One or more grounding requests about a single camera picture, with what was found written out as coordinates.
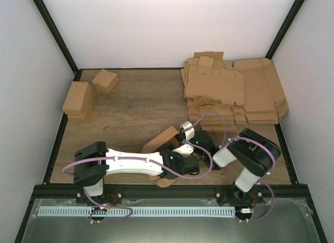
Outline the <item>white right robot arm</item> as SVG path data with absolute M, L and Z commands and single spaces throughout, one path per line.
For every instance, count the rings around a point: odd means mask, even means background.
M 228 203 L 248 200 L 253 186 L 275 167 L 281 155 L 276 143 L 248 128 L 221 146 L 215 146 L 206 131 L 196 132 L 189 142 L 197 146 L 195 153 L 212 170 L 220 170 L 234 161 L 243 165 L 240 175 L 225 194 Z

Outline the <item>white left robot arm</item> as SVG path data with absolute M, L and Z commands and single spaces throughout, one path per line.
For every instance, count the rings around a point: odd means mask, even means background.
M 119 173 L 136 173 L 156 178 L 162 188 L 170 186 L 179 176 L 199 174 L 194 148 L 172 144 L 152 153 L 126 153 L 106 148 L 96 142 L 75 154 L 74 184 L 85 188 L 92 197 L 104 195 L 104 177 Z

